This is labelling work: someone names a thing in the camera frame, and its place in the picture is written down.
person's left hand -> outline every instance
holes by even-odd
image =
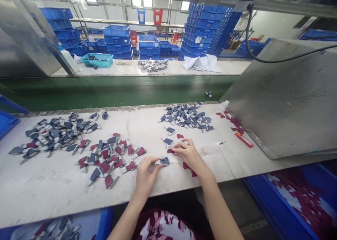
[[[148,167],[159,159],[160,158],[148,156],[141,160],[141,163],[137,168],[136,188],[133,194],[137,200],[141,200],[144,203],[147,201],[154,186],[154,182],[156,181],[157,173],[164,167],[164,165],[156,165],[152,173],[148,171]]]

person's right hand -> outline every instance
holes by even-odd
[[[175,144],[171,148],[176,156],[180,156],[182,160],[199,176],[212,176],[213,173],[203,158],[197,152],[192,139],[183,138],[181,142]]]

shelf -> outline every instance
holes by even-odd
[[[94,22],[94,23],[105,23],[105,24],[126,24],[126,25],[139,25],[139,26],[162,26],[167,28],[185,28],[182,24],[161,24],[155,25],[153,22],[146,22],[145,24],[140,24],[137,21],[120,21],[120,20],[107,20],[107,19],[94,19],[94,18],[72,18],[70,21],[73,22]]]

green conveyor belt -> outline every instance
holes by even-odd
[[[0,79],[0,94],[36,111],[216,101],[238,75]],[[212,92],[212,98],[205,95]]]

metal panel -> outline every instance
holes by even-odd
[[[264,60],[289,58],[337,42],[272,40]],[[337,148],[337,50],[278,64],[253,61],[221,97],[271,159]]]

